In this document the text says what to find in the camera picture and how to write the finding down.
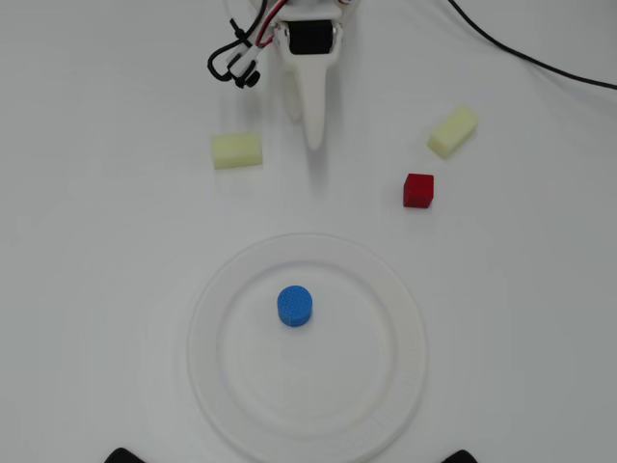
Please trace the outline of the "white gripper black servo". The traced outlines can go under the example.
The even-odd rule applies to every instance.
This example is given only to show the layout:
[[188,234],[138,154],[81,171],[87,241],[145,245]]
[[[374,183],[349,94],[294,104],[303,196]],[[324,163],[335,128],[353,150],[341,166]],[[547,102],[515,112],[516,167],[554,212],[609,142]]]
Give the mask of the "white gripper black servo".
[[293,122],[302,118],[307,145],[322,145],[326,120],[329,68],[338,60],[343,24],[334,19],[279,21],[275,38],[287,68],[282,73],[282,99]]

